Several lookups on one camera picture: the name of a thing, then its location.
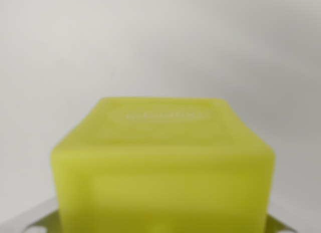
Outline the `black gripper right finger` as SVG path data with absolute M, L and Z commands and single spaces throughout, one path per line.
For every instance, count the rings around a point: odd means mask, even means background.
M 299 232 L 295 218 L 277 204 L 271 204 L 268 209 L 266 232 Z

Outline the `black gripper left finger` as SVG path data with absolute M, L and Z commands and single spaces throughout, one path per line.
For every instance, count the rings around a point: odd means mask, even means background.
M 56 197 L 2 223 L 1 232 L 62 232 Z

